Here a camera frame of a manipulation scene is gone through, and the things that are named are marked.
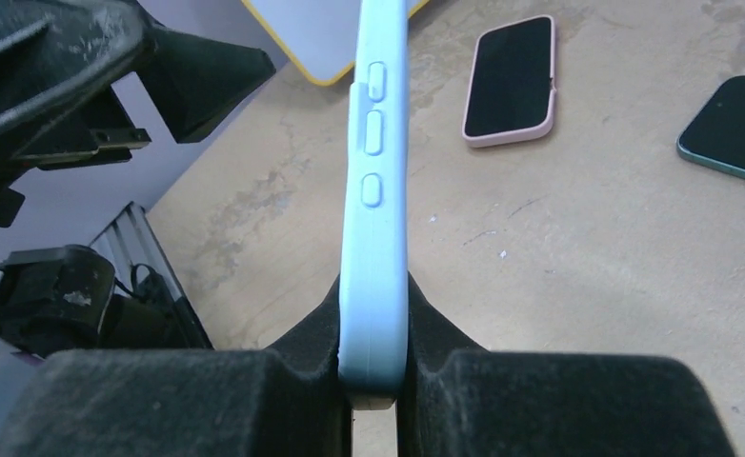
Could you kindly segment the light blue phone case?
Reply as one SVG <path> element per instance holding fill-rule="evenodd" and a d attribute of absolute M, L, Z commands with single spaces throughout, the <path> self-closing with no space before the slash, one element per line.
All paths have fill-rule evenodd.
<path fill-rule="evenodd" d="M 360 409 L 393 403 L 408 351 L 405 1 L 364 1 L 349 91 L 338 376 Z"/>

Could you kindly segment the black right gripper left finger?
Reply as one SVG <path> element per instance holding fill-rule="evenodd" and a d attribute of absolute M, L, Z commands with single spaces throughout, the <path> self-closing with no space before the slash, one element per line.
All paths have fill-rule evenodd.
<path fill-rule="evenodd" d="M 262 349 L 52 355 L 0 432 L 0 456 L 348 456 L 338 290 Z"/>

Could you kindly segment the black screen smartphone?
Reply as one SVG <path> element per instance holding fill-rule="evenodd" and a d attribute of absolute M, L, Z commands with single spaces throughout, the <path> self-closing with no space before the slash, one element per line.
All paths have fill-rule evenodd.
<path fill-rule="evenodd" d="M 745 75 L 724 81 L 677 141 L 678 155 L 745 180 Z"/>

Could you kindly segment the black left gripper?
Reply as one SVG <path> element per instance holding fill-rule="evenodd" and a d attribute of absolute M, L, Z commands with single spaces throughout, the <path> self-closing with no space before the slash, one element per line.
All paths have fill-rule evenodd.
<path fill-rule="evenodd" d="M 0 1 L 0 151 L 24 149 L 0 152 L 0 228 L 25 201 L 10 186 L 27 171 L 128 162 L 151 142 L 105 89 L 147 51 L 149 29 L 123 1 Z M 261 49 L 163 26 L 151 38 L 137 74 L 178 144 L 204 141 L 276 73 Z"/>

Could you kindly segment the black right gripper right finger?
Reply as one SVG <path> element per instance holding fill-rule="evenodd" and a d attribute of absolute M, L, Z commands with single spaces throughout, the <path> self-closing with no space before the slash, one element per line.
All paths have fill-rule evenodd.
<path fill-rule="evenodd" d="M 489 351 L 409 285 L 402 456 L 731 456 L 707 391 L 658 356 Z"/>

